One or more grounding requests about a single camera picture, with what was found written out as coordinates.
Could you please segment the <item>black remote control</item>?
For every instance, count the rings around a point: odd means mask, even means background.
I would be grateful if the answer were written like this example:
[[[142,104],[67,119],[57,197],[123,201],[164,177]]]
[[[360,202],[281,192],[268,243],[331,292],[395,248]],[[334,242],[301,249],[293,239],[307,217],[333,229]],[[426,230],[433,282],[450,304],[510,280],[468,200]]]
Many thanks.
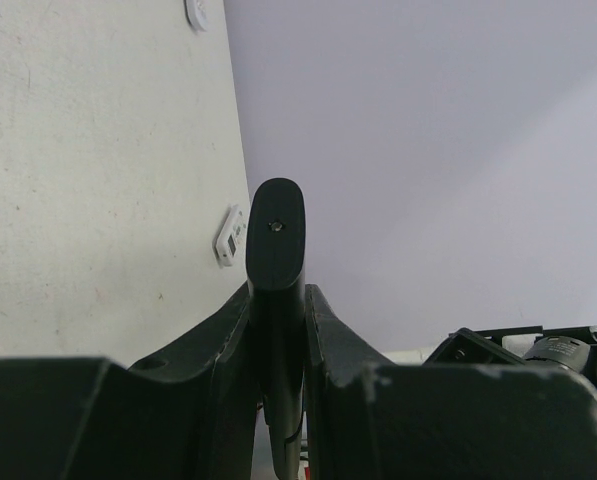
[[[249,325],[274,473],[296,479],[302,435],[306,220],[302,191],[274,178],[255,192],[246,249]]]

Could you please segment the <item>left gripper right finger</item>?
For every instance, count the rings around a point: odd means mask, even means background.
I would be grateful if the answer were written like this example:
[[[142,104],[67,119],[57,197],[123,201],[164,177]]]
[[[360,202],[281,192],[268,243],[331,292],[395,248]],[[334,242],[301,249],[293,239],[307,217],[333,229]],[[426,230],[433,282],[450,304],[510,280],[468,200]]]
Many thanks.
[[[560,367],[399,365],[306,289],[315,479],[597,479],[597,389]]]

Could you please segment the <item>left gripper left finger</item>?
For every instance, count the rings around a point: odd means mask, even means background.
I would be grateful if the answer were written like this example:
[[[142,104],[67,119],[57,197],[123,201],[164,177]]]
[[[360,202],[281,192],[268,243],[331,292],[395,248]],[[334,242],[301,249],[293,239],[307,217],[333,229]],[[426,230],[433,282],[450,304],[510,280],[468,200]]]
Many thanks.
[[[258,386],[249,292],[124,368],[0,359],[0,479],[246,479]]]

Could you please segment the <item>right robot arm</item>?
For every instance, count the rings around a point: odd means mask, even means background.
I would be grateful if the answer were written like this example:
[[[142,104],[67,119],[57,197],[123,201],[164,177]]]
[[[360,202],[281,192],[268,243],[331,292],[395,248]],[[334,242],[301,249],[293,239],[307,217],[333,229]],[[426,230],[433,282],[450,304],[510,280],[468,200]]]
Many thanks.
[[[425,362],[559,367],[584,376],[597,388],[597,325],[478,331],[461,328],[450,334]]]

